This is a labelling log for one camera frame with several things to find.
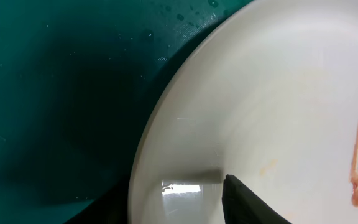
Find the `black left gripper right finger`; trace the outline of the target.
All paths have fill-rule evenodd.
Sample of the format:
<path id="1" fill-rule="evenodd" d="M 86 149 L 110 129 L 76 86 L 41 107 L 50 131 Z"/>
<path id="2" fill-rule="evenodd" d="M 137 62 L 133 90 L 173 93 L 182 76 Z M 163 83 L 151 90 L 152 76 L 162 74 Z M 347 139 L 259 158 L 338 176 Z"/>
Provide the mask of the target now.
<path id="1" fill-rule="evenodd" d="M 225 224 L 290 224 L 235 175 L 225 176 L 221 200 Z"/>

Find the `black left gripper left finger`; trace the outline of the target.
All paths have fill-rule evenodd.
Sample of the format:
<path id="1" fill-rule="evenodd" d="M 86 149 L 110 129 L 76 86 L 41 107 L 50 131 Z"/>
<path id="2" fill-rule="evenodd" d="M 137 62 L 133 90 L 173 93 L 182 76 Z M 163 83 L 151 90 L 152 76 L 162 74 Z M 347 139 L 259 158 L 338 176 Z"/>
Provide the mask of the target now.
<path id="1" fill-rule="evenodd" d="M 64 224 L 128 224 L 128 192 L 130 177 L 115 186 Z"/>

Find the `white plate with ketchup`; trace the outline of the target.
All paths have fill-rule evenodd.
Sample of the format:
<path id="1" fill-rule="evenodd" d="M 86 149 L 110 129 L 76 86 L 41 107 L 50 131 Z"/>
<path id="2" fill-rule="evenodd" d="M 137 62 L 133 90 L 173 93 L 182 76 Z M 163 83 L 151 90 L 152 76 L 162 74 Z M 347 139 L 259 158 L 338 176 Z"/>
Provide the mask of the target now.
<path id="1" fill-rule="evenodd" d="M 358 223 L 358 1 L 253 1 L 215 29 L 140 140 L 131 223 L 223 223 L 232 174 L 291 223 Z"/>

